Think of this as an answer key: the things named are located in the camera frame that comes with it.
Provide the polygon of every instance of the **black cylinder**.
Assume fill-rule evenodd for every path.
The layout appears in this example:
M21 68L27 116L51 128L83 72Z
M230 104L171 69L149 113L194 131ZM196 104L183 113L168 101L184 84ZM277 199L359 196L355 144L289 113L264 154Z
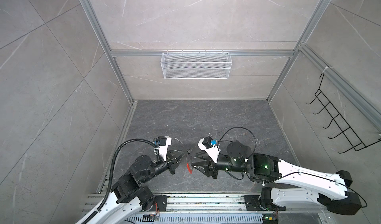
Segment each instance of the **black cylinder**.
M244 156L246 156L247 146L242 145L240 142L231 142L226 148L227 155L230 162L234 166L242 166L245 163Z

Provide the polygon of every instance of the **metal beam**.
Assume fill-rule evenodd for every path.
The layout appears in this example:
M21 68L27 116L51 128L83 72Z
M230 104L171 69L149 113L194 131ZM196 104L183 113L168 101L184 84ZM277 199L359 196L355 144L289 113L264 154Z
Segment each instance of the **metal beam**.
M95 12L93 10L93 7L91 6L91 3L89 0L79 0L81 3L83 10L85 11L87 18L90 21L91 26L93 27L93 30L95 32L95 35L97 36L100 45L102 46L104 53L109 60L112 69L114 70L115 75L117 76L117 79L119 80L119 83L123 89L124 94L127 97L127 100L130 102L130 104L133 103L133 98L131 95L130 90L127 87L126 81L124 80L123 74L121 73L119 66L117 65L115 59L112 57L110 53L110 47L107 43L106 37L104 36L104 33L102 31L102 28L95 16Z
M300 46L300 44L304 44L308 40L309 36L311 36L312 31L316 27L317 23L319 22L321 16L324 14L330 2L331 0L320 0L319 3L317 4L317 7L315 8L315 11L313 12L310 20L308 21L306 28L304 29L302 35L300 36L298 42L296 43L293 57L286 62L282 72L279 74L278 79L276 80L273 88L271 89L269 95L267 96L266 100L268 102L271 102L272 99L274 98L280 85L283 83L283 80L286 78L286 75L291 69L293 62L295 61L295 58L300 53L298 47Z
M300 51L309 59L320 71L326 67L330 67L323 59L319 57L306 44L302 44ZM355 107L381 131L381 112L374 107L356 88L347 82L334 68L329 68L324 71L325 76L342 92Z
M114 57L126 56L161 56L166 52L229 52L231 56L292 56L293 50L112 50Z

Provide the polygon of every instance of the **black strap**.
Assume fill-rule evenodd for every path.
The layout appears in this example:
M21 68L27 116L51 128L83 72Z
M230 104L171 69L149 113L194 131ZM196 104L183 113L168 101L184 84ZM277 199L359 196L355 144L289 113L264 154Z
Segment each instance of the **black strap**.
M225 171L229 176L231 176L233 179L236 179L236 180L242 180L243 179L243 173L241 173L241 175L242 175L242 178L241 179L239 179L239 178L237 178L236 176L234 176L233 174L231 174L231 173L229 173L229 172L227 172L227 171Z

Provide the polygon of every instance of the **red handle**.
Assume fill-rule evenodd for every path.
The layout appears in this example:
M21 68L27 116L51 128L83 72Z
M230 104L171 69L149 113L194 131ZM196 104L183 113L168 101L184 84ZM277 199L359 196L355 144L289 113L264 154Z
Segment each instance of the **red handle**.
M189 164L188 164L188 163L187 163L187 168L188 168L189 173L192 173L192 170L191 170L191 168L189 167Z

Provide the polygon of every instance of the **white zip tie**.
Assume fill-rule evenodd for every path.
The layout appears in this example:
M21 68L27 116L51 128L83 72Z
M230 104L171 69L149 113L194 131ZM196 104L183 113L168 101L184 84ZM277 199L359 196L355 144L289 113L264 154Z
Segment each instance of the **white zip tie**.
M333 68L333 67L326 66L325 69L324 69L321 73L324 73L324 71L325 71L327 68Z

